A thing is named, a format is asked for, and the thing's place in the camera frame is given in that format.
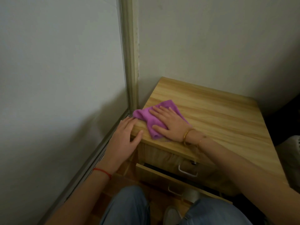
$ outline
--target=hand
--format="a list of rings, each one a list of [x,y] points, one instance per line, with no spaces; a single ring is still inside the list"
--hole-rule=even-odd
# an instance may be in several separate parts
[[[135,139],[130,142],[130,133],[137,120],[132,117],[126,117],[120,122],[108,143],[103,159],[96,165],[97,168],[113,174],[130,157],[143,136],[143,131],[141,130]]]
[[[166,130],[157,125],[153,125],[152,128],[164,135],[165,137],[182,142],[184,134],[192,129],[192,126],[189,125],[185,120],[183,120],[174,110],[170,107],[169,109],[160,106],[159,108],[153,106],[153,109],[150,109],[149,112],[161,120],[169,130]]]

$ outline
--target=thin bracelet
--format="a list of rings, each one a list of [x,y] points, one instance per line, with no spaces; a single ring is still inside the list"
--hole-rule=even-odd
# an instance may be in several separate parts
[[[187,134],[188,134],[191,130],[195,130],[195,129],[194,129],[194,128],[191,128],[191,129],[189,129],[188,131],[186,131],[186,133],[183,135],[183,144],[184,144],[184,145],[186,145],[185,138],[186,138]]]
[[[109,173],[108,173],[107,171],[105,171],[105,170],[102,170],[102,169],[99,169],[99,168],[96,168],[96,167],[94,167],[93,170],[99,170],[99,171],[101,171],[101,172],[107,174],[107,176],[110,178],[110,180],[112,179],[112,175],[109,174]]]

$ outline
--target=purple cloth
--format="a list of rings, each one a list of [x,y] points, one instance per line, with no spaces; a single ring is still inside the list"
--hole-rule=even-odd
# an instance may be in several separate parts
[[[156,105],[156,107],[158,107],[158,108],[160,106],[163,106],[167,109],[169,109],[169,107],[171,107],[172,110],[174,110],[183,120],[185,120],[185,118],[181,115],[181,113],[179,112],[177,106],[175,105],[175,103],[172,100],[163,101],[160,104]],[[157,139],[162,138],[163,136],[160,133],[156,132],[152,128],[152,126],[153,125],[158,125],[158,126],[160,126],[162,128],[165,128],[165,129],[168,129],[168,128],[157,117],[150,114],[150,112],[149,112],[150,109],[152,109],[152,107],[147,107],[143,110],[135,110],[133,112],[133,117],[147,122],[147,128],[149,130],[150,136],[152,137],[152,139],[157,140]]]

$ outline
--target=jeans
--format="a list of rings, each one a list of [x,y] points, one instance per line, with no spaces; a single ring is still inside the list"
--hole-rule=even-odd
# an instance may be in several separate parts
[[[150,224],[150,209],[139,186],[123,188],[109,203],[100,225]],[[219,199],[203,198],[187,211],[180,225],[252,225],[235,206]]]

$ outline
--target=wooden nightstand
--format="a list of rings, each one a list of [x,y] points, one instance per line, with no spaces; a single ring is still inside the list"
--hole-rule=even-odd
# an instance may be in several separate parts
[[[162,77],[145,108],[173,100],[186,120],[229,150],[287,183],[264,119],[252,98]],[[152,140],[144,121],[136,165],[141,181],[182,196],[194,189],[207,196],[230,199],[239,189],[204,154],[196,155],[181,143]]]

